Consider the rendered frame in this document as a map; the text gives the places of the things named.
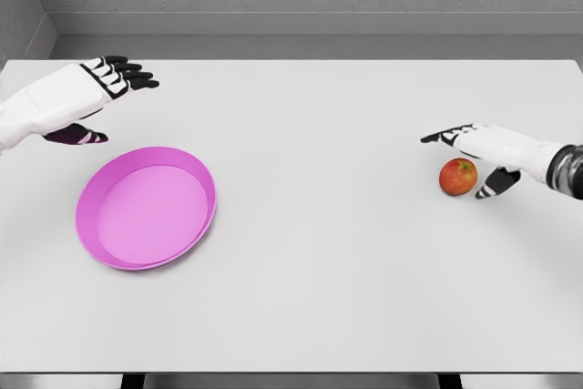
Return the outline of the pink round plate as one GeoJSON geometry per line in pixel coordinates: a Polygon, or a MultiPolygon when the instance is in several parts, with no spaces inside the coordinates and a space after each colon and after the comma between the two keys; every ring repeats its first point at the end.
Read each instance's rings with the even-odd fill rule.
{"type": "Polygon", "coordinates": [[[217,208],[207,166],[178,148],[139,148],[112,159],[80,193],[75,224],[85,250],[124,271],[152,269],[189,251],[217,208]]]}

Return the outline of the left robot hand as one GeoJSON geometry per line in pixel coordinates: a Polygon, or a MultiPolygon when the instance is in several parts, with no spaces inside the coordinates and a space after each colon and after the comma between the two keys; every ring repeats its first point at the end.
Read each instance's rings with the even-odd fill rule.
{"type": "Polygon", "coordinates": [[[101,56],[69,64],[26,89],[37,109],[30,112],[35,132],[65,145],[108,142],[106,134],[80,124],[106,105],[140,89],[159,86],[154,75],[125,56],[101,56]]]}

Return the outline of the red apple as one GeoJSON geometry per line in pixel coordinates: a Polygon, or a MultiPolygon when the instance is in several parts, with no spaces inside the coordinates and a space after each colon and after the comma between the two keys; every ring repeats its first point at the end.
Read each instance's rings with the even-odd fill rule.
{"type": "Polygon", "coordinates": [[[441,190],[450,196],[461,196],[476,185],[478,173],[476,165],[469,159],[451,159],[441,168],[438,182],[441,190]]]}

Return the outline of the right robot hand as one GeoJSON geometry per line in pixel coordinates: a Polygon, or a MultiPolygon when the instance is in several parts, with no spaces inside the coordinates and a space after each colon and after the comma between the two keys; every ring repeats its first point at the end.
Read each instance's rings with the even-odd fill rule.
{"type": "Polygon", "coordinates": [[[445,143],[496,166],[476,193],[478,200],[506,192],[520,181],[522,171],[538,182],[545,181],[534,155],[537,141],[509,129],[468,124],[430,134],[421,138],[421,142],[445,143]]]}

